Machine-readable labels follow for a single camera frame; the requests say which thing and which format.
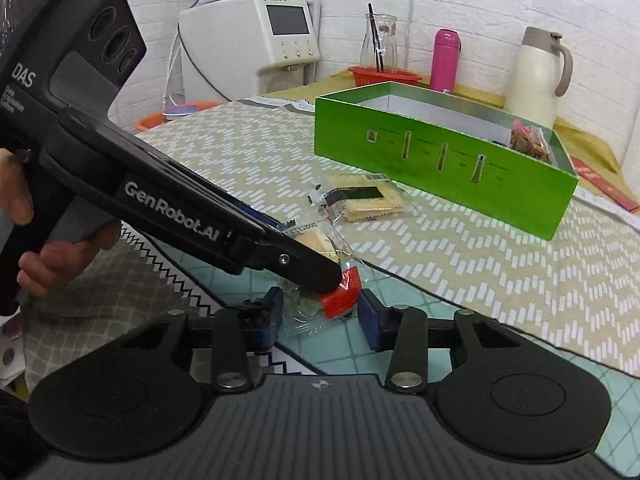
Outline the red sausage packet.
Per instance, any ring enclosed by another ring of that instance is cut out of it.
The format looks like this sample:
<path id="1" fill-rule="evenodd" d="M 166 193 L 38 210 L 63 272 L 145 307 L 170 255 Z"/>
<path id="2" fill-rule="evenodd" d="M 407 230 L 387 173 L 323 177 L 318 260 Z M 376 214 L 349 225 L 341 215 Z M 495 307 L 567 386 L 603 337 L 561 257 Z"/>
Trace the red sausage packet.
<path id="1" fill-rule="evenodd" d="M 280 278 L 286 336 L 311 336 L 356 312 L 359 293 L 373 283 L 371 270 L 328 220 L 295 224 L 283 231 L 303 252 Z"/>

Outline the pink white snack packet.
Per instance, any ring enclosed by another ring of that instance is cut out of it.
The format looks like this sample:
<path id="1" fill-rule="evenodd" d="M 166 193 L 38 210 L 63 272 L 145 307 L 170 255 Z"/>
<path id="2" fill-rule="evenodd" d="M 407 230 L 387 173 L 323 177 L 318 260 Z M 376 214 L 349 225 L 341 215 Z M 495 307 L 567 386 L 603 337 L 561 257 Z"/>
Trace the pink white snack packet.
<path id="1" fill-rule="evenodd" d="M 556 161 L 541 128 L 523 124 L 519 119 L 512 122 L 510 149 L 523 155 L 555 166 Z"/>

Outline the orange plastic basin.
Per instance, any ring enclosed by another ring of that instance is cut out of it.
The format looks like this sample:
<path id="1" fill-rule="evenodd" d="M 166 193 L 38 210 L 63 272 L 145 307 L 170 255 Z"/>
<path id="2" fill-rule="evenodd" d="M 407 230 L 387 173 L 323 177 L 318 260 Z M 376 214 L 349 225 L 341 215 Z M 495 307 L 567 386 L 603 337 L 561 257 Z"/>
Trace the orange plastic basin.
<path id="1" fill-rule="evenodd" d="M 134 128 L 136 128 L 137 132 L 145 132 L 146 130 L 166 124 L 166 122 L 172 122 L 175 119 L 183 118 L 197 112 L 201 112 L 202 110 L 209 110 L 210 108 L 217 106 L 221 106 L 221 102 L 187 102 L 139 118 L 134 123 Z"/>

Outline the container in orange basin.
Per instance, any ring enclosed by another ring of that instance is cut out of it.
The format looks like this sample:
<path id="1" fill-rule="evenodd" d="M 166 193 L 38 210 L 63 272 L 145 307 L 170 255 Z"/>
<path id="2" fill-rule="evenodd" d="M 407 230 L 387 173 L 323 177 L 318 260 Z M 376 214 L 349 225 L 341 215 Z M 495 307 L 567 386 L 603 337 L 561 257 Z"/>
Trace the container in orange basin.
<path id="1" fill-rule="evenodd" d="M 163 118 L 165 122 L 172 122 L 178 118 L 190 116 L 198 112 L 198 106 L 194 103 L 184 103 L 178 106 L 168 108 L 163 111 Z"/>

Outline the white water dispenser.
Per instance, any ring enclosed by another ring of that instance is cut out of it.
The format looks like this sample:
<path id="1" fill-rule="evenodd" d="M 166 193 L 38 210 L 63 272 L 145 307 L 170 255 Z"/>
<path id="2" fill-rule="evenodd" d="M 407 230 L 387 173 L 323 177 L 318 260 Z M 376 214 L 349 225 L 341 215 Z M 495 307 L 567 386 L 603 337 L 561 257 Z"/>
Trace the white water dispenser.
<path id="1" fill-rule="evenodd" d="M 320 50 L 306 0 L 219 0 L 178 18 L 184 97 L 229 102 L 299 87 Z"/>

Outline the green cardboard box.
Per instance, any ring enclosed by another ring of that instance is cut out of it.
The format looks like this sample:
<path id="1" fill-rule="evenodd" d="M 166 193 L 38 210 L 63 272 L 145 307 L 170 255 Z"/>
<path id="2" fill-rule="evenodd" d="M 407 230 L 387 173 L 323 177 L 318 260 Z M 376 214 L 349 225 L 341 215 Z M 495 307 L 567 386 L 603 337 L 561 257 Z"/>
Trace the green cardboard box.
<path id="1" fill-rule="evenodd" d="M 548 160 L 511 146 L 522 120 L 406 84 L 371 84 L 314 101 L 314 152 L 437 195 L 551 240 L 578 185 L 556 133 Z"/>

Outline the red envelope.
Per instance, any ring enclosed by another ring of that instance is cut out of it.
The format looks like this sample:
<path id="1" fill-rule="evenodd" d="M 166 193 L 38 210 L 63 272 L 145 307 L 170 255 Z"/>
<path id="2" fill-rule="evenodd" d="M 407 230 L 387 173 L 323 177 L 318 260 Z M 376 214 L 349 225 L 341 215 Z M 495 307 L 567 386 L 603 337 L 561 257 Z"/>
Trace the red envelope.
<path id="1" fill-rule="evenodd" d="M 639 211 L 639 203 L 636 200 L 625 194 L 619 188 L 616 188 L 611 182 L 608 182 L 608 180 L 602 177 L 596 170 L 577 157 L 572 156 L 572 162 L 576 171 L 584 180 L 592 184 L 607 198 L 616 203 L 617 206 L 621 206 L 631 214 Z"/>

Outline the yellow table cloth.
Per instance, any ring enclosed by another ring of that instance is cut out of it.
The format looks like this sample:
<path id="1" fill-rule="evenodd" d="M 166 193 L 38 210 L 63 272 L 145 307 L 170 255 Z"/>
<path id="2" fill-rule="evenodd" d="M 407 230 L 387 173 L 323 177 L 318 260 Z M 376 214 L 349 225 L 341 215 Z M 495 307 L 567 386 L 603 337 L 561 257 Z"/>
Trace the yellow table cloth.
<path id="1" fill-rule="evenodd" d="M 264 93 L 264 96 L 293 101 L 305 100 L 314 104 L 314 100 L 318 96 L 355 87 L 354 75 L 348 70 L 341 70 L 326 79 L 312 84 L 267 92 Z M 502 109 L 504 102 L 504 96 L 501 94 L 465 86 L 464 84 L 457 85 L 456 96 L 498 108 L 498 110 Z M 604 177 L 605 180 L 618 188 L 620 192 L 638 202 L 639 195 L 628 186 L 623 175 L 622 166 L 620 166 L 612 148 L 605 140 L 598 138 L 588 130 L 578 128 L 564 118 L 556 120 L 554 130 L 560 136 L 570 156 L 577 157 L 582 162 L 585 162 L 594 171 L 597 171 L 601 177 Z"/>

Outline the red plastic basket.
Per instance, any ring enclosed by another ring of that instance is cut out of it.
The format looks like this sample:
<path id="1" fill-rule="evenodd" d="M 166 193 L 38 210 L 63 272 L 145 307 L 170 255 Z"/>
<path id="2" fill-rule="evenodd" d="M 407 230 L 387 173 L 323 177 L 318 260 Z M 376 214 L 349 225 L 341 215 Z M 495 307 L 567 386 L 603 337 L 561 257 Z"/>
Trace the red plastic basket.
<path id="1" fill-rule="evenodd" d="M 418 84 L 422 76 L 405 70 L 396 70 L 396 72 L 378 72 L 372 67 L 349 66 L 349 73 L 354 76 L 357 87 L 370 86 L 370 84 L 382 84 L 382 82 L 397 82 L 398 84 L 410 84 L 415 86 Z"/>

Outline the pink thermos bottle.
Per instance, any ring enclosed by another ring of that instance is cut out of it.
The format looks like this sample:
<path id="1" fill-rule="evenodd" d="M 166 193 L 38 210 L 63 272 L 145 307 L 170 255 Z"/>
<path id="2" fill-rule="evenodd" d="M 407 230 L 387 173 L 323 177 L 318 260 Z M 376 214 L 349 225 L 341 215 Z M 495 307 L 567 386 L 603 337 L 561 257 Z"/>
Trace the pink thermos bottle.
<path id="1" fill-rule="evenodd" d="M 451 29 L 439 29 L 434 38 L 430 88 L 451 93 L 457 81 L 461 40 Z"/>

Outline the cream thermos jug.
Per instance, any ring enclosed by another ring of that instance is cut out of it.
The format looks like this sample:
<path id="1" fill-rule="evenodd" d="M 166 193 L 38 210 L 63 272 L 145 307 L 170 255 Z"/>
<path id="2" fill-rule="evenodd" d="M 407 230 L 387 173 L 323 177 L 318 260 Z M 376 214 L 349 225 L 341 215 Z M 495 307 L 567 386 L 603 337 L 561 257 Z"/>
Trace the cream thermos jug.
<path id="1" fill-rule="evenodd" d="M 552 129 L 573 70 L 572 52 L 559 32 L 528 26 L 506 86 L 504 110 Z"/>

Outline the black straw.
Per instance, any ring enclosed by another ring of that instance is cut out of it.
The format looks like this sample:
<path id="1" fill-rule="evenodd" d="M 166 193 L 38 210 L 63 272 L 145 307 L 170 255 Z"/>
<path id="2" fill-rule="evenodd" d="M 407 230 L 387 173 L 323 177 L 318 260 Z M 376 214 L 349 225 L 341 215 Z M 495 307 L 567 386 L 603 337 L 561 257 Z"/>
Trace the black straw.
<path id="1" fill-rule="evenodd" d="M 380 74 L 384 73 L 384 62 L 380 51 L 380 37 L 378 36 L 378 26 L 376 26 L 375 14 L 372 8 L 372 4 L 368 3 L 368 15 L 371 27 L 371 42 L 374 52 L 376 71 Z"/>

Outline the glass carafe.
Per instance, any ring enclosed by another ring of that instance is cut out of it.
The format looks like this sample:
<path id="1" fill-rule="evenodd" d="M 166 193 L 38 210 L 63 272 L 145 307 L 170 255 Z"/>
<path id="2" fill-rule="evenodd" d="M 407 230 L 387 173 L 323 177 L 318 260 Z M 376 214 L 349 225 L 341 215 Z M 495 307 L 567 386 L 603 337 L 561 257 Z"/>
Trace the glass carafe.
<path id="1" fill-rule="evenodd" d="M 393 74 L 398 70 L 397 18 L 381 13 L 366 14 L 359 66 L 378 73 Z"/>

